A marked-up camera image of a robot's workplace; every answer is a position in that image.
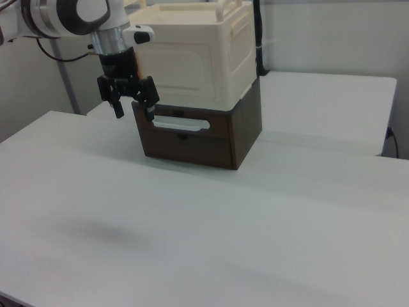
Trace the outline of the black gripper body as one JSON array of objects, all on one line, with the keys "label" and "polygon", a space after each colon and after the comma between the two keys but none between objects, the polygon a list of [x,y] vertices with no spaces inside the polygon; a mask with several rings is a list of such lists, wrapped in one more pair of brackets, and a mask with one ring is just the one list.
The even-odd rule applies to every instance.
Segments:
[{"label": "black gripper body", "polygon": [[136,97],[139,93],[138,65],[134,49],[99,55],[104,74],[97,78],[102,97]]}]

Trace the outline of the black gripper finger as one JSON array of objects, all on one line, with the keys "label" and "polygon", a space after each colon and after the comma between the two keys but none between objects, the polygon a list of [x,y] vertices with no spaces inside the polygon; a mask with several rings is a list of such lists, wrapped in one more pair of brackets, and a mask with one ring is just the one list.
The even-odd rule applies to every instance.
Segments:
[{"label": "black gripper finger", "polygon": [[160,101],[157,88],[151,76],[136,81],[132,97],[142,107],[147,122],[154,120],[155,104]]},{"label": "black gripper finger", "polygon": [[106,75],[101,75],[97,78],[97,83],[101,99],[103,101],[108,101],[110,106],[114,109],[116,118],[122,118],[124,116],[124,111],[120,102],[121,93],[118,90],[114,79],[110,79]]}]

